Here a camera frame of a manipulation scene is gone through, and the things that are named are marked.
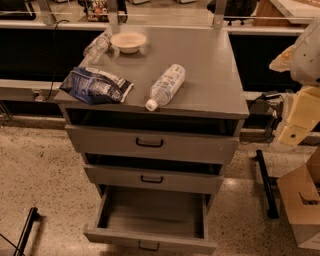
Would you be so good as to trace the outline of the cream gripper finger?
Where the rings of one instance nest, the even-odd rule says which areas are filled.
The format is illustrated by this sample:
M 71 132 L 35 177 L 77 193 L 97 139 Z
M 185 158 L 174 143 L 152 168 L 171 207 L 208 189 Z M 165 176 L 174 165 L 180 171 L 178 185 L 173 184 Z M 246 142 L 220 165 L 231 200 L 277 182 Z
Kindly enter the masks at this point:
M 294 96 L 278 141 L 286 146 L 301 143 L 320 122 L 320 88 L 303 86 Z
M 293 53 L 295 46 L 291 45 L 269 64 L 269 69 L 276 72 L 285 72 L 293 69 Z

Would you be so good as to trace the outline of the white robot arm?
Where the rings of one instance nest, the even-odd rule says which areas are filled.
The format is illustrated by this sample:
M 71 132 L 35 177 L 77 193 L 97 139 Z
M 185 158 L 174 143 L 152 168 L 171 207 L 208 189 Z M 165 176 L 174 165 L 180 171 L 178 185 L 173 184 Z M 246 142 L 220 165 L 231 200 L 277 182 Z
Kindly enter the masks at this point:
M 298 37 L 269 64 L 276 72 L 289 71 L 302 87 L 293 103 L 278 141 L 287 146 L 301 143 L 320 122 L 320 18 L 315 18 Z

